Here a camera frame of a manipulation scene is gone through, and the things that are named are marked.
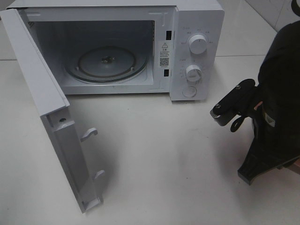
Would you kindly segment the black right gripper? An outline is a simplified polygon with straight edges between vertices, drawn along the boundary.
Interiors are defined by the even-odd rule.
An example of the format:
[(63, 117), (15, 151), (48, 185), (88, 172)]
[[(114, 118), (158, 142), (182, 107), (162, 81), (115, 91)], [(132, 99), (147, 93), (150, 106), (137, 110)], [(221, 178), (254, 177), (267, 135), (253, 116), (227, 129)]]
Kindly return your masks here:
[(251, 185), (260, 175), (300, 158), (300, 99), (266, 88), (253, 118), (255, 137), (238, 176)]

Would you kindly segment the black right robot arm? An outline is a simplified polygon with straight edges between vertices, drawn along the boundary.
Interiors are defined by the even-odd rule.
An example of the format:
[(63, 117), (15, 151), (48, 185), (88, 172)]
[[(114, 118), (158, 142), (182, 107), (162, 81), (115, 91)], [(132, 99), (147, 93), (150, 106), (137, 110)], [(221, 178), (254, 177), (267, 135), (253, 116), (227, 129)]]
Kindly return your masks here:
[(247, 184), (300, 158), (300, 22), (281, 28), (258, 74), (258, 86), (243, 117), (254, 139), (238, 176)]

